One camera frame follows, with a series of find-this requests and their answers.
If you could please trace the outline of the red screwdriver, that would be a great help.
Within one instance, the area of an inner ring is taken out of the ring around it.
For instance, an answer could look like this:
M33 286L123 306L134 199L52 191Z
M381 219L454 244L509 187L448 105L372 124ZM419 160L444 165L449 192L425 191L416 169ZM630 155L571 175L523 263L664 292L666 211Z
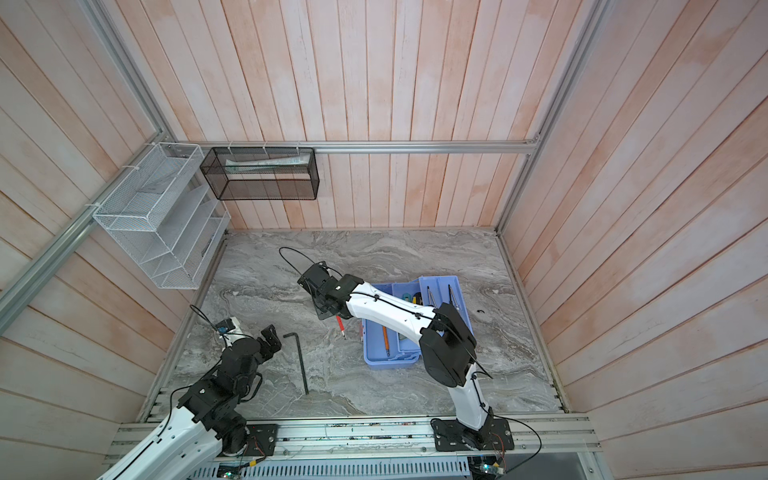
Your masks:
M340 333L341 333L341 335L342 335L342 338L344 338L344 339L346 340L346 338L347 338L347 337L346 337L346 329L345 329L345 326L344 326L343 320L342 320L342 318L341 318L341 316L340 316L340 315L336 315L336 316L335 316L335 318L336 318L336 321L337 321L337 324L338 324L338 327L339 327Z

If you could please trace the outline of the orange screwdriver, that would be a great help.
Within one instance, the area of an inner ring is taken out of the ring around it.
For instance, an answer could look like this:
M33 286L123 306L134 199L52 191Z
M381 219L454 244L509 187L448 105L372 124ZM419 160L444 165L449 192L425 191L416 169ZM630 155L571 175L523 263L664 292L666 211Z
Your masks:
M391 350L390 350L389 334L388 334L388 329L384 326L382 326L382 336L383 336L386 355L387 357L390 357Z

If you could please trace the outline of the black handle screwdriver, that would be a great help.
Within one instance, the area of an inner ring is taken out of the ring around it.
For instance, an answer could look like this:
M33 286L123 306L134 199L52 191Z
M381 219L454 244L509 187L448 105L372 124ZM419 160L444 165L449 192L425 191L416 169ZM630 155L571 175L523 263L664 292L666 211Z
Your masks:
M431 292L431 289L430 289L429 286L427 286L427 297L428 297L428 300L429 300L429 304L431 306L433 306L433 307L437 306L437 303L436 303L436 301L434 299L434 296L432 295L432 292Z

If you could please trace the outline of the black hex key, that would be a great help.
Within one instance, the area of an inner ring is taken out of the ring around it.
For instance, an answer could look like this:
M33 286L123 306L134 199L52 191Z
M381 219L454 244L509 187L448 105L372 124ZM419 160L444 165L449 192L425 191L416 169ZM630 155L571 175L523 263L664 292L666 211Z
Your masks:
M299 368L301 372L301 378L302 378L302 385L305 395L309 395L309 385L308 385L308 379L306 375L306 368L305 368L305 362L304 362L304 356L302 351L302 345L299 335L296 332L289 332L283 335L284 339L293 339L296 345L297 349L297 355L298 355L298 361L299 361Z

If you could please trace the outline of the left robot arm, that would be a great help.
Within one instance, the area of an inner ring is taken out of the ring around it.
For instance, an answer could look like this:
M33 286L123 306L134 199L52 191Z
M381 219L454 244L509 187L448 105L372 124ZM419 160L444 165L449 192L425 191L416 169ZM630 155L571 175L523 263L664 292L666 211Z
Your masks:
M168 416L103 479L185 479L200 465L225 454L238 457L249 443L239 404L253 399L263 376L259 366L282 348L270 325L257 337L241 334L220 360L187 388Z

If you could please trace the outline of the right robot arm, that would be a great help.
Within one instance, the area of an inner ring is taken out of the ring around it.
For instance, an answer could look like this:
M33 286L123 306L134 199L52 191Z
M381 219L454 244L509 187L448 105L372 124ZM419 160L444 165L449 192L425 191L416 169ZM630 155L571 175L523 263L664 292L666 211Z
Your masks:
M451 304L408 303L359 277L335 278L318 265L306 271L298 284L310 294L320 319L370 320L417 343L427 373L448 389L457 422L473 433L490 426L490 409L476 380L477 342Z

